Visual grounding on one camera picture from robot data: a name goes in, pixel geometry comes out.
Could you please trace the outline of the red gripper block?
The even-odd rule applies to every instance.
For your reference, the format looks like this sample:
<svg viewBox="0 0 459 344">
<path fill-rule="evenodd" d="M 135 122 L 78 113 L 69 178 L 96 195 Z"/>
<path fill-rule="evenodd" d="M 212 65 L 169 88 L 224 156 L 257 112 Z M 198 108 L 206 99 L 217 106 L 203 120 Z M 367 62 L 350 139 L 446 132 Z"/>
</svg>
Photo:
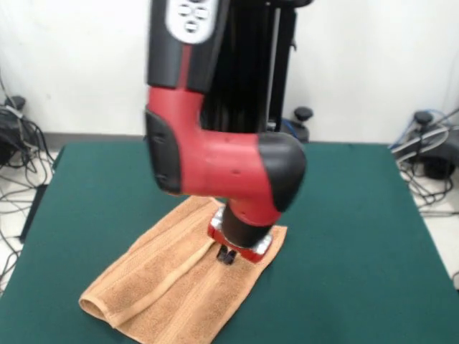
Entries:
<svg viewBox="0 0 459 344">
<path fill-rule="evenodd" d="M 215 227 L 209 227 L 207 234 L 216 243 L 220 244 L 219 251 L 217 253 L 217 260 L 224 262 L 226 265 L 233 264 L 235 257 L 239 254 L 242 258 L 252 263 L 258 263 L 268 252 L 272 244 L 272 235 L 267 234 L 257 244 L 250 248 L 238 247 L 233 243 L 230 243 L 223 235 L 222 231 Z"/>
</svg>

